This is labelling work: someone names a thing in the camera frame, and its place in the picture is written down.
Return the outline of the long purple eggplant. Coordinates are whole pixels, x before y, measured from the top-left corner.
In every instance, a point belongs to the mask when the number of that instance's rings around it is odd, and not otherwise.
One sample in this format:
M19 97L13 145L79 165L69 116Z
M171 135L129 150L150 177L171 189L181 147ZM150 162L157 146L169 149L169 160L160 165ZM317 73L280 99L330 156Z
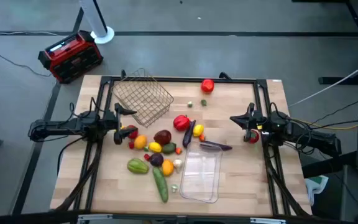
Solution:
M232 146L228 146L228 145L220 144L220 143L216 143L216 142L211 142L211 141L201 141L200 144L202 144L204 146L209 146L209 147L216 146L216 147L221 148L223 151L232 150Z
M182 145L183 145L184 148L187 148L188 145L191 142L191 138L192 138L192 135L193 135L193 129L195 127L195 124L196 124L196 120L191 121L188 129L185 132L185 135L184 135L183 141L182 141Z

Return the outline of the bright orange-red fruit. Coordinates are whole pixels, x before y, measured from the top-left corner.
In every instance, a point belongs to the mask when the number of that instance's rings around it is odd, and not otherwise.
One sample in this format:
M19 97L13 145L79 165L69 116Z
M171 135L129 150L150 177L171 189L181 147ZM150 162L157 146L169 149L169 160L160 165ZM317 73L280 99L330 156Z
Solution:
M201 91L205 94L210 94L214 90L214 81L212 79L204 79L201 82Z

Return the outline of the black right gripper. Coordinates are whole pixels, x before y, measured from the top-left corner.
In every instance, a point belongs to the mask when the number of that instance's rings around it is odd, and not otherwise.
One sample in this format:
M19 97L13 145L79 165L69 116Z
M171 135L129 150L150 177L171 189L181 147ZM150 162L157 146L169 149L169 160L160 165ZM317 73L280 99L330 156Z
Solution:
M231 116L229 118L231 121L236 123L242 129L246 129L246 134L244 136L245 142L250 141L252 128L259 132L259 137L260 137L260 132L261 130L263 130L263 125L265 125L269 121L269 119L263 116L261 112L254 112L254 107L255 107L254 103L249 103L245 114L238 115L238 116Z

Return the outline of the red and black radio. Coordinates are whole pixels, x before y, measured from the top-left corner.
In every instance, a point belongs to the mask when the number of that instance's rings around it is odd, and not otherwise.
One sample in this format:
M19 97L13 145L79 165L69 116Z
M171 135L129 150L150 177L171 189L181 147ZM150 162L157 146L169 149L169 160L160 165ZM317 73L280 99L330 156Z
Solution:
M71 83L103 61L91 33L79 30L39 52L38 60L61 84Z

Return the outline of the green cucumber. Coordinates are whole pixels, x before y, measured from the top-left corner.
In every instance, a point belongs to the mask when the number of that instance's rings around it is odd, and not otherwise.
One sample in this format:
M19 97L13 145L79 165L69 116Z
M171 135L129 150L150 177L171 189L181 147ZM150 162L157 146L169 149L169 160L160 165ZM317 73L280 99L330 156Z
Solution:
M153 176L155 179L155 183L156 183L160 198L163 203L166 203L168 201L167 181L165 180L165 177L159 168L154 167L152 169L152 172L153 172Z

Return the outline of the red bell pepper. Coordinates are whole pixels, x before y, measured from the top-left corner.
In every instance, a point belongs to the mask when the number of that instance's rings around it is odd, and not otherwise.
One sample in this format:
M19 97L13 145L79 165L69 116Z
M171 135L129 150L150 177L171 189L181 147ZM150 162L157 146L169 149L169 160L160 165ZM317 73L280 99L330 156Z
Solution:
M190 126L190 119L186 116L186 115L178 115L174 120L173 120L173 127L177 130L177 131L186 131Z

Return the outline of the dark red round fruit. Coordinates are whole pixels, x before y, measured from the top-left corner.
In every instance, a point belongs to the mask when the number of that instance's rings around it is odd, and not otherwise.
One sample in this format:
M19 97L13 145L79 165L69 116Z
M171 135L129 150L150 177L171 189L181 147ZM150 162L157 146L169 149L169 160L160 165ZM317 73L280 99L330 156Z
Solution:
M161 146L170 143L171 139L172 139L171 132L166 129L157 132L154 136L154 141L159 143Z

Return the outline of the white pole with round base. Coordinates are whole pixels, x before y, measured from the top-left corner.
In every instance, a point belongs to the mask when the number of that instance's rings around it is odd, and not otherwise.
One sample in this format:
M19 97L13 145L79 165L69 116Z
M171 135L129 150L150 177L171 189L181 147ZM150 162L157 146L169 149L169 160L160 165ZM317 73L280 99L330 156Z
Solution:
M85 18L91 26L91 36L96 44L106 44L114 38L114 30L107 26L97 0L79 0Z

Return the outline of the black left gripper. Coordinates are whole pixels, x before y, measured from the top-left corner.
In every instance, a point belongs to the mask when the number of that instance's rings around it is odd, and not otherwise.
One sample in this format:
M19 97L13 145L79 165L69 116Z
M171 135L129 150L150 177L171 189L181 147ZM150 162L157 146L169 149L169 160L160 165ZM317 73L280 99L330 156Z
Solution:
M119 103L114 104L114 110L116 112L116 116L110 109L106 109L103 112L103 115L98 117L98 140L103 139L108 131L117 129L117 122L121 122L121 115L126 116L137 113L136 111L125 109ZM138 130L138 128L117 129L113 136L114 143L118 145L122 144L123 139L128 138L128 135L135 130Z

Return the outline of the striped green squash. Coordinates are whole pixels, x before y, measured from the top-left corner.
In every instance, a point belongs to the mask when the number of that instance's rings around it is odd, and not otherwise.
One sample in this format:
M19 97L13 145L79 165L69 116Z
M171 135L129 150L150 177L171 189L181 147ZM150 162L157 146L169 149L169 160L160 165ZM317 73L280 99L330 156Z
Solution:
M129 160L127 169L134 174L147 174L149 172L149 166L138 158Z

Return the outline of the green avocado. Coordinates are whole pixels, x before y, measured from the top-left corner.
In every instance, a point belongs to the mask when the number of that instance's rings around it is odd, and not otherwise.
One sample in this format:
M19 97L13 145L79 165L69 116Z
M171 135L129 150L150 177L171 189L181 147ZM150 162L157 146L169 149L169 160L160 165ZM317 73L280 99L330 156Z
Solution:
M170 142L163 146L162 153L163 154L173 154L176 152L177 145L174 142Z

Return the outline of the dark toy avocado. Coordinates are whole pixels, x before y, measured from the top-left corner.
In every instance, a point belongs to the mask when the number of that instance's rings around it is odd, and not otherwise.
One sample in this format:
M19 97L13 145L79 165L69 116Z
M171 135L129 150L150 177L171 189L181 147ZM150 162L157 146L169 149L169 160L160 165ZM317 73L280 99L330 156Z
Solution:
M149 162L155 167L160 167L164 162L164 158L161 153L154 153L151 155Z

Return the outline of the red apple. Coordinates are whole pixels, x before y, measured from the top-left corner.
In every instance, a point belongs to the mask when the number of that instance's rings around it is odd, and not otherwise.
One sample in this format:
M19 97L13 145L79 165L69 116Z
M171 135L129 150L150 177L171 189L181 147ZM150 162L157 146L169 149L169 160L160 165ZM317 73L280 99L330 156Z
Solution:
M131 129L131 128L135 128L134 125L128 125L127 129ZM130 133L130 135L128 135L128 138L129 139L135 139L139 134L139 131L138 130L135 130L133 132Z

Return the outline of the clear plastic bin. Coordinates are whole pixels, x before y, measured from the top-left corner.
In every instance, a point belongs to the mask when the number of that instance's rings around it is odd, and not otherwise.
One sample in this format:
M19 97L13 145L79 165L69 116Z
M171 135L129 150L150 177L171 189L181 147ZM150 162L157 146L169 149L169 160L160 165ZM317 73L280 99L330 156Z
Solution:
M204 142L189 144L180 184L183 198L204 203L218 200L222 155L219 146Z

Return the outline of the silver metal bracket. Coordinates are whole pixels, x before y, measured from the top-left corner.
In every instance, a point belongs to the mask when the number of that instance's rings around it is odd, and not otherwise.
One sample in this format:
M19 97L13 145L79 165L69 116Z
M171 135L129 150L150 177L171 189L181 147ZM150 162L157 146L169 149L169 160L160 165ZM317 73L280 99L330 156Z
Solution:
M78 222L88 222L93 220L107 220L113 219L113 214L87 214L87 215L78 215Z
M274 218L250 218L251 224L287 224L285 220L274 219Z

